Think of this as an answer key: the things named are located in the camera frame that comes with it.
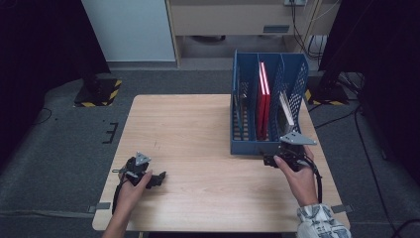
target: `human arm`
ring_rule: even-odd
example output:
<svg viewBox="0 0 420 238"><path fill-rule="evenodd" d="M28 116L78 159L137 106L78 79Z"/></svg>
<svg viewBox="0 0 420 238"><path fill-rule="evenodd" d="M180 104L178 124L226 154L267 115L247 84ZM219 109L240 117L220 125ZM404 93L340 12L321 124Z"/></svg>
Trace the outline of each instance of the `human arm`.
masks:
<svg viewBox="0 0 420 238"><path fill-rule="evenodd" d="M309 147L304 146L304 150L306 156L313 161L314 155ZM301 220L297 237L351 238L350 231L332 217L328 205L318 202L313 171L309 167L303 167L299 172L294 172L282 158L274 156L274 160L286 176L291 192L300 206L297 209L297 216Z"/></svg>
<svg viewBox="0 0 420 238"><path fill-rule="evenodd" d="M136 186L133 186L129 181L123 183L118 195L118 205L102 235L103 238L124 237L131 212L142 197L143 191L151 178L152 171L148 171Z"/></svg>

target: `blue plastic basket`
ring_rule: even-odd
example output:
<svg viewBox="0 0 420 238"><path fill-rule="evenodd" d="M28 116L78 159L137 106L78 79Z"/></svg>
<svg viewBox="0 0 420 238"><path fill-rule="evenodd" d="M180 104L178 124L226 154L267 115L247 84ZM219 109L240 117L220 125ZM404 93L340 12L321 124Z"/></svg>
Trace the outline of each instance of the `blue plastic basket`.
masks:
<svg viewBox="0 0 420 238"><path fill-rule="evenodd" d="M265 141L257 140L255 126L259 61L265 63L271 98ZM280 91L286 92L294 130L300 132L298 117L307 78L308 63L303 54L235 52L231 96L232 155L273 154L276 151L282 135L277 128Z"/></svg>

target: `yellow black hazard tape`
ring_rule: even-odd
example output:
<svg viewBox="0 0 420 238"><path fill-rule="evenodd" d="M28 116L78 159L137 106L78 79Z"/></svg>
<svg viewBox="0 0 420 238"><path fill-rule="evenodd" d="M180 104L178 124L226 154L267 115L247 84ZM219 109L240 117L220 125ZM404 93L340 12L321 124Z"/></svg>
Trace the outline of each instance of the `yellow black hazard tape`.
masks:
<svg viewBox="0 0 420 238"><path fill-rule="evenodd" d="M81 101L81 102L74 102L75 107L95 107L95 106L109 106L114 102L115 97L117 96L118 90L120 89L120 85L122 80L116 80L115 84L111 90L108 100L101 101L101 102L94 102L90 100Z"/></svg>
<svg viewBox="0 0 420 238"><path fill-rule="evenodd" d="M305 91L306 101L309 105L319 105L319 104L327 104L327 105L347 105L349 104L348 100L320 100L316 99L312 96L312 93L309 89Z"/></svg>

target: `patterned sleeve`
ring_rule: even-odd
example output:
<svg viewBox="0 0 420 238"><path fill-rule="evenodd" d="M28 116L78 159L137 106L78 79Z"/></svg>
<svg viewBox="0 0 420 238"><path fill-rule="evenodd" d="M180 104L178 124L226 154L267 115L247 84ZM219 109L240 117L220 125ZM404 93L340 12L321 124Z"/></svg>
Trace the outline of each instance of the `patterned sleeve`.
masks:
<svg viewBox="0 0 420 238"><path fill-rule="evenodd" d="M299 207L297 216L301 223L297 228L298 238L351 238L350 231L331 215L326 204Z"/></svg>

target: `red book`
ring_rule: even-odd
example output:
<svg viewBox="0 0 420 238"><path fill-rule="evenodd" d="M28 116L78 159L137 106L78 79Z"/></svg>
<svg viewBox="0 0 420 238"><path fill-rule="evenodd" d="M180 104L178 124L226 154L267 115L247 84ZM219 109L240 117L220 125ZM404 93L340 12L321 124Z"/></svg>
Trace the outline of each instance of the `red book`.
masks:
<svg viewBox="0 0 420 238"><path fill-rule="evenodd" d="M257 139L266 140L269 112L269 86L266 77L265 64L260 62L259 94L257 101Z"/></svg>

